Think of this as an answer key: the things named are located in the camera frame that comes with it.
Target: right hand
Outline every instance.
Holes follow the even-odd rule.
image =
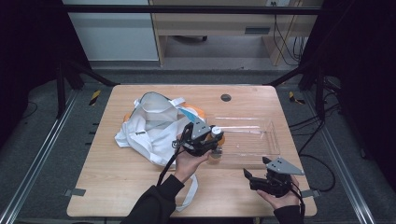
[[[294,183],[294,185],[292,185],[293,189],[295,191],[297,191],[296,186],[298,187],[299,183],[297,181],[297,179],[294,177],[294,175],[291,176],[291,181]],[[285,194],[284,196],[277,198],[274,195],[271,195],[265,191],[262,191],[260,189],[257,190],[257,193],[265,200],[267,201],[269,204],[271,204],[274,208],[274,210],[281,208],[281,207],[285,207],[285,206],[290,206],[290,205],[299,205],[299,199],[297,198],[297,196],[291,192],[291,190]]]

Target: white cabinet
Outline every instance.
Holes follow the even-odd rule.
[[[147,0],[63,0],[78,5],[148,5]],[[148,13],[69,13],[90,62],[158,61]]]

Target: small round object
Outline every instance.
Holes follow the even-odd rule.
[[[230,94],[224,93],[224,94],[221,95],[220,98],[221,98],[221,100],[224,101],[224,102],[229,102],[229,101],[231,101],[231,95],[230,95]]]
[[[216,136],[216,135],[218,135],[220,133],[221,133],[221,128],[220,127],[215,126],[215,127],[212,128],[212,136],[213,135]]]

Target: person's hand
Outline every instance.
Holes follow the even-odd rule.
[[[291,176],[291,181],[298,187],[298,181],[297,179],[292,175]],[[289,206],[289,205],[298,205],[299,204],[299,199],[297,196],[289,191],[287,194],[284,196],[277,198],[274,195],[268,194],[267,192],[264,192],[260,189],[257,190],[257,193],[264,198],[265,201],[267,201],[269,204],[271,204],[274,208],[274,210],[284,207],[284,206]]]
[[[186,183],[186,181],[192,176],[197,170],[198,166],[207,161],[210,150],[208,150],[201,157],[194,157],[184,150],[183,147],[180,148],[181,153],[176,157],[176,170],[175,177],[181,182]]]

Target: black curtain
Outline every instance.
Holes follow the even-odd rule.
[[[49,3],[63,2],[1,0],[0,147],[21,120],[29,91],[55,79],[60,60],[91,68],[67,13],[41,9]]]
[[[349,0],[339,6],[346,8],[348,2],[353,2],[352,7],[331,34],[329,24],[336,24],[342,15],[318,17],[302,63],[318,57],[315,65],[320,65],[325,76],[340,79],[339,100],[361,150],[367,158],[376,160],[396,191],[396,175],[392,172],[396,160],[396,97],[392,81],[396,78],[396,1],[373,4],[368,0]],[[322,44],[324,48],[317,52]],[[314,84],[317,74],[315,69],[308,70],[300,85]]]

